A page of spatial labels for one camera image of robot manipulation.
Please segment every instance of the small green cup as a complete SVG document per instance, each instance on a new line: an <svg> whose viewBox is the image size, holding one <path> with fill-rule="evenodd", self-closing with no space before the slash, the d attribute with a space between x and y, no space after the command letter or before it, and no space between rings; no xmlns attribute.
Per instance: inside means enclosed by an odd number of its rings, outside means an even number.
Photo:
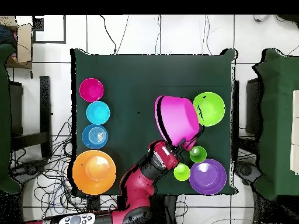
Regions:
<svg viewBox="0 0 299 224"><path fill-rule="evenodd" d="M185 181L190 177L190 169L183 163L179 163L177 167L173 170L175 178L179 181Z"/></svg>
<svg viewBox="0 0 299 224"><path fill-rule="evenodd" d="M207 158L207 151L200 146L194 146L189 154L191 161L195 163L203 162Z"/></svg>

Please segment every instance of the table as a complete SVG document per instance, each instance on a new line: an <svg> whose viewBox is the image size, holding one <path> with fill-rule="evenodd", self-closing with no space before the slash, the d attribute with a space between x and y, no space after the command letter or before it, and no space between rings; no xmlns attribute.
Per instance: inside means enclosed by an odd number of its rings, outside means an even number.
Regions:
<svg viewBox="0 0 299 224"><path fill-rule="evenodd" d="M208 158L219 161L227 171L227 184L220 194L235 193L229 184L233 49L215 56L89 55L72 49L71 57L73 156L70 164L77 155L88 150L82 142L82 131L90 124L85 114L89 103L80 97L79 86L86 78L97 78L105 89L101 101L107 103L111 111L108 122L103 124L108 142L101 150L111 156L117 171L115 183L105 194L120 194L123 174L146 154L152 141L162 139L154 117L156 98L170 95L194 99L202 92L219 94L226 113L219 124L205 129L196 144L205 147ZM183 158L191 167L188 152L183 153ZM177 181L173 171L157 182L157 189L158 194L197 194L189 181Z"/></svg>
<svg viewBox="0 0 299 224"><path fill-rule="evenodd" d="M299 195L299 176L290 170L293 91L299 89L299 59L284 57L275 49L263 53L255 65L265 92L260 103L263 128L258 143L263 175L254 183L266 199Z"/></svg>

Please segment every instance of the magenta bowl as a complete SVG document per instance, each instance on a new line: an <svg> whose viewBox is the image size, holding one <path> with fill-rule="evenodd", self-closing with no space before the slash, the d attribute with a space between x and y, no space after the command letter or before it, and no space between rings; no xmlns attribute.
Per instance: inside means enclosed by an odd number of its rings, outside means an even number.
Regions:
<svg viewBox="0 0 299 224"><path fill-rule="evenodd" d="M96 102L104 94L102 83L95 78L88 78L81 82L79 87L80 96L87 102Z"/></svg>
<svg viewBox="0 0 299 224"><path fill-rule="evenodd" d="M178 146L185 138L184 148L190 151L196 140L192 140L199 132L199 121L193 103L182 97L159 96L155 102L155 118L164 140L167 137L172 145Z"/></svg>

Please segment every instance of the green bowl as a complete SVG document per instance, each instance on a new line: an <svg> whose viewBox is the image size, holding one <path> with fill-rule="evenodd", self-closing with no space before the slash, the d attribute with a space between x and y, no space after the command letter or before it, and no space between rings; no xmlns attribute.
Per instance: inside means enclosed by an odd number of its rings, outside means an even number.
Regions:
<svg viewBox="0 0 299 224"><path fill-rule="evenodd" d="M192 162L200 163L207 158L207 151L200 146L193 146L189 152Z"/></svg>
<svg viewBox="0 0 299 224"><path fill-rule="evenodd" d="M223 99L212 92L205 92L196 96L193 100L193 106L199 123L207 127L218 124L225 113Z"/></svg>
<svg viewBox="0 0 299 224"><path fill-rule="evenodd" d="M175 178L179 181L185 181L190 177L190 169L183 163L179 163L177 167L173 170Z"/></svg>

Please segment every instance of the cardboard box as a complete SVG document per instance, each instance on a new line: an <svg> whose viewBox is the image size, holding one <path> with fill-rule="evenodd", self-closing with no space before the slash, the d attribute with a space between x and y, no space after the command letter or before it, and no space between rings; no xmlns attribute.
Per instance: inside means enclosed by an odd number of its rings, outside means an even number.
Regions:
<svg viewBox="0 0 299 224"><path fill-rule="evenodd" d="M16 58L10 56L6 62L8 68L32 69L32 26L18 26L15 16L0 16L0 24L17 32L18 47Z"/></svg>

